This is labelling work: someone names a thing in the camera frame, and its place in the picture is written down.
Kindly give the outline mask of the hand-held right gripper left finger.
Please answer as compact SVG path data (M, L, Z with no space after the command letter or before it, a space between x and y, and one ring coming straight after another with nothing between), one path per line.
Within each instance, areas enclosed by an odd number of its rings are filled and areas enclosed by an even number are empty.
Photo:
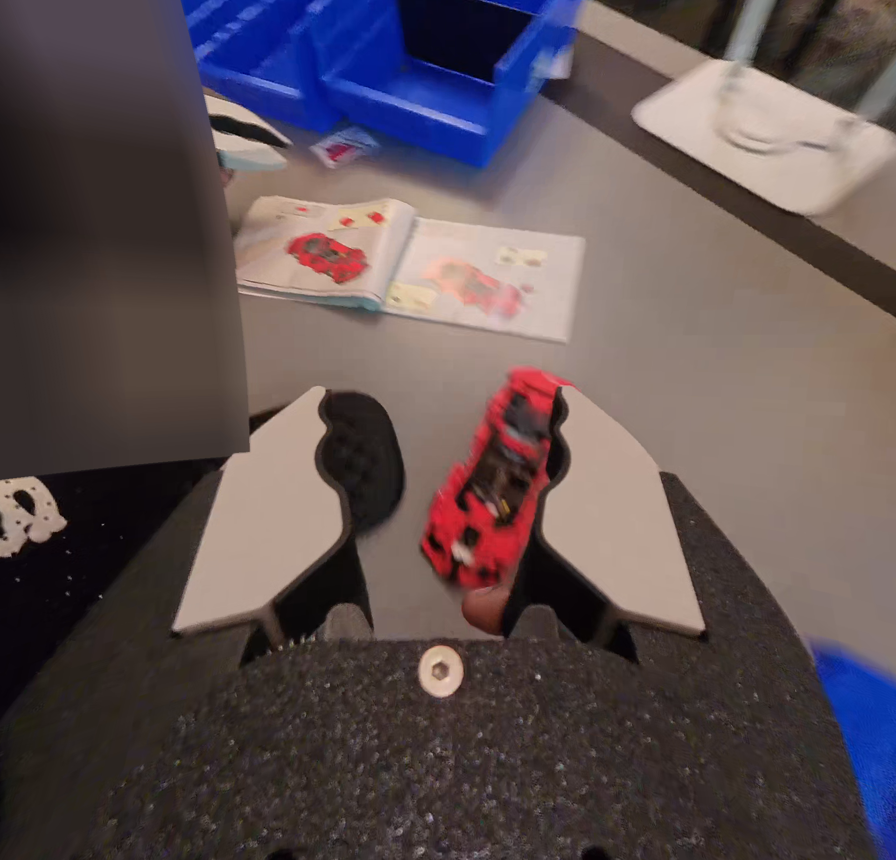
M223 466L172 631L179 636L244 623L285 638L277 602L349 533L348 504L322 470L330 434L328 391L310 388Z

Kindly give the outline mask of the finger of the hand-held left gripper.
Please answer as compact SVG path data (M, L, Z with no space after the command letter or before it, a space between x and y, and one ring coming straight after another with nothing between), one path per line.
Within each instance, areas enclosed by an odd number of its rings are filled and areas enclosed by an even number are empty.
M277 171L287 160L274 148L218 149L218 164L227 171Z
M292 146L288 137L257 114L216 95L205 95L206 109L218 149L257 145L273 149Z

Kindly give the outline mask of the clear bag of red pieces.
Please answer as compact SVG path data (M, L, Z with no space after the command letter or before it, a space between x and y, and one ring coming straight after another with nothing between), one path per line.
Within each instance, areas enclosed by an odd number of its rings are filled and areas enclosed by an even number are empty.
M309 147L312 156L329 170L375 156L380 150L379 141L364 128L355 125L330 132Z

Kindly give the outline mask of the black printed shirt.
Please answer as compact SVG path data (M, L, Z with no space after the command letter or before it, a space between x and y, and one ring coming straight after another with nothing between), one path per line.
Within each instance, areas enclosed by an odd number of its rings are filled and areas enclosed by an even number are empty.
M66 528L1 563L1 713L223 458L42 476Z

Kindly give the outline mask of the blue plastic bin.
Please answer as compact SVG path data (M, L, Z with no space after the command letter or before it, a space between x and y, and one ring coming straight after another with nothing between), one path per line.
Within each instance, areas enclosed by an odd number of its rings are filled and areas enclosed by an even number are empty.
M203 86L265 120L325 132L340 119L309 32L315 0L181 0Z
M353 123L485 167L572 47L583 0L316 0L323 86Z

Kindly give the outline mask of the white tray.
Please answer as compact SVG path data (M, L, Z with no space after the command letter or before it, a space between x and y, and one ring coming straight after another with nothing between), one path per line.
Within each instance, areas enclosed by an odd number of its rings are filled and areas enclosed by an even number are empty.
M867 120L845 151L826 155L802 150L773 157L738 150L713 128L717 94L727 63L705 62L636 104L632 111L634 122L756 197L803 217L831 212L894 162L894 133L878 124L894 107L893 60L862 96L856 111L842 108Z

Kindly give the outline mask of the red lego car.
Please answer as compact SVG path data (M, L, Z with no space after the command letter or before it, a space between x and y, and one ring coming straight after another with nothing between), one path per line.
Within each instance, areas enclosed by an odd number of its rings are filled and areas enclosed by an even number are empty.
M518 367L488 401L466 459L434 494L421 537L442 580L463 589L497 585L520 561L547 483L554 402L571 385Z

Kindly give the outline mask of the grey metal pole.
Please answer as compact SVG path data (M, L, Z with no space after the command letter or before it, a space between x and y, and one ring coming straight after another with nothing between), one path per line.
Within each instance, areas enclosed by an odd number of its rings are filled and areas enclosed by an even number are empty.
M745 0L722 59L742 66L755 60L778 0Z

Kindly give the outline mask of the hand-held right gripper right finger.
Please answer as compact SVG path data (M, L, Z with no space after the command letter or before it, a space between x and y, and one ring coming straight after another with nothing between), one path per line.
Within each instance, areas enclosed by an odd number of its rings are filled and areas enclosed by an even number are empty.
M700 637L706 624L657 463L576 387L556 398L566 456L542 495L546 547L611 620Z

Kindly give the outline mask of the black foam pad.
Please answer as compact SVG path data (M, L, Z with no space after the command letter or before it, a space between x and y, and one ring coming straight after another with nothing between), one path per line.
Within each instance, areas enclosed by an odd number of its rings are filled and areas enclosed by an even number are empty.
M397 434L371 395L329 391L322 411L329 427L322 466L342 487L353 530L363 536L383 525L403 496L406 477Z

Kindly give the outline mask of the clear glass vessel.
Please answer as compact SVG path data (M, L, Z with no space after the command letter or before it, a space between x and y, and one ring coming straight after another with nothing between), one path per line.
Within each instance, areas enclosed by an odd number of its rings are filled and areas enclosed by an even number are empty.
M773 157L796 151L834 155L867 123L864 117L741 61L726 64L713 128L732 147Z

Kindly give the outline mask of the white instruction booklet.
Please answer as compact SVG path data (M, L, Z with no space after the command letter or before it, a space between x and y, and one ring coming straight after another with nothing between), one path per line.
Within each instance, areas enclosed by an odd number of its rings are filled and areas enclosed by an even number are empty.
M234 239L242 294L566 343L584 238L425 218L380 199L260 197Z

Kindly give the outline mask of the blue cloth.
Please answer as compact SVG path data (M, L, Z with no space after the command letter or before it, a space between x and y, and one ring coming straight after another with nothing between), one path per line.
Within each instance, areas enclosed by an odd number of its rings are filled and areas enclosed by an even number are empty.
M895 857L895 678L829 642L810 651L832 705L881 859Z

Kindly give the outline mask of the person's right hand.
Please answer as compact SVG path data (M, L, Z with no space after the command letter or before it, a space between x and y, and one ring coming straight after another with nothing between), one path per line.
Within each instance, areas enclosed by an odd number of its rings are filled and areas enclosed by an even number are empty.
M502 638L504 614L510 597L509 585L472 589L462 599L462 616L474 629Z

